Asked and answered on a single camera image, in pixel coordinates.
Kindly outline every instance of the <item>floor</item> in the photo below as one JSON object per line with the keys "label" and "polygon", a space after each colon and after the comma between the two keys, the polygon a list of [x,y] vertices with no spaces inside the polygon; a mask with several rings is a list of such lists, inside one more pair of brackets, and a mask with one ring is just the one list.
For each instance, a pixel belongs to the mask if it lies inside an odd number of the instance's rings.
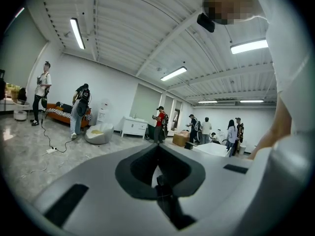
{"label": "floor", "polygon": [[[64,151],[65,142],[70,141],[69,125],[47,117],[43,127],[51,145]],[[149,143],[142,137],[121,138],[114,133],[110,143],[98,146],[87,143],[81,135],[67,144],[65,153],[45,154],[50,148],[49,140],[40,126],[32,127],[28,120],[15,121],[10,114],[0,116],[0,130],[4,178],[18,196],[29,202],[54,180],[90,158]]]}

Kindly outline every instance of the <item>white sneaker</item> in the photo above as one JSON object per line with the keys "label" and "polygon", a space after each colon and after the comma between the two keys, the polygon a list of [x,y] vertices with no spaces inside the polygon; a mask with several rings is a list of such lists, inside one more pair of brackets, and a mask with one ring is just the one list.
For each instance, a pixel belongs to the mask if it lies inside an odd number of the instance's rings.
{"label": "white sneaker", "polygon": [[72,133],[71,134],[71,140],[73,141],[74,139],[76,139],[78,137],[78,135],[76,133]]}

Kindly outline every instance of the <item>brown box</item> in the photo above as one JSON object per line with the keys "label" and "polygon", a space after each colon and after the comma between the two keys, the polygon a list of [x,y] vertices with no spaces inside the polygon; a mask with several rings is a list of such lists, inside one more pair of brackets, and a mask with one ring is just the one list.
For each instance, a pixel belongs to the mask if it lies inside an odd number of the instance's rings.
{"label": "brown box", "polygon": [[184,147],[186,142],[188,142],[188,141],[189,141],[189,132],[181,131],[178,134],[174,134],[174,137],[173,137],[173,143],[174,144],[181,146],[181,147]]}

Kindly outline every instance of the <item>long hair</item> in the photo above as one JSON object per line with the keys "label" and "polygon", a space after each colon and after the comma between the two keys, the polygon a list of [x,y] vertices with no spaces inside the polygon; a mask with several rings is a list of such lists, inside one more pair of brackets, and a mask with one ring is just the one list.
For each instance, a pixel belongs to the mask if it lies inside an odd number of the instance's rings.
{"label": "long hair", "polygon": [[234,127],[234,131],[235,131],[235,126],[234,126],[234,121],[233,120],[230,120],[229,122],[228,122],[228,127],[227,127],[227,129],[229,128],[229,127]]}

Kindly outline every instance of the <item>rectangular light fixture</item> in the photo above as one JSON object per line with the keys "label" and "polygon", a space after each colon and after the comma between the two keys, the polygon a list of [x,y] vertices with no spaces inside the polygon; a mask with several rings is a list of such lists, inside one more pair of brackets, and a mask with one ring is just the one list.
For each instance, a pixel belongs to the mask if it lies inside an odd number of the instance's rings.
{"label": "rectangular light fixture", "polygon": [[264,38],[264,39],[259,39],[255,41],[245,42],[238,45],[233,45],[231,46],[231,51],[232,51],[232,54],[237,54],[237,53],[242,53],[242,52],[246,52],[250,50],[266,48],[266,47],[268,47],[268,43],[267,43],[267,40]]}
{"label": "rectangular light fixture", "polygon": [[202,100],[202,101],[198,101],[198,103],[206,104],[206,103],[218,103],[218,102],[216,100]]}
{"label": "rectangular light fixture", "polygon": [[71,18],[70,19],[70,23],[71,23],[71,26],[72,26],[75,38],[77,39],[77,42],[79,44],[79,47],[84,50],[85,49],[85,45],[83,43],[83,39],[82,39],[82,35],[81,35],[81,32],[80,32],[78,20],[76,18]]}
{"label": "rectangular light fixture", "polygon": [[170,73],[169,75],[166,75],[165,77],[161,78],[162,81],[167,81],[177,75],[180,75],[182,73],[187,72],[186,67],[182,66],[181,68],[175,70],[174,72]]}
{"label": "rectangular light fixture", "polygon": [[240,103],[262,103],[263,100],[241,100]]}
{"label": "rectangular light fixture", "polygon": [[22,9],[20,9],[18,13],[16,13],[15,18],[17,18],[17,17],[21,14],[21,12],[22,12],[23,10],[24,10],[24,7],[23,7]]}

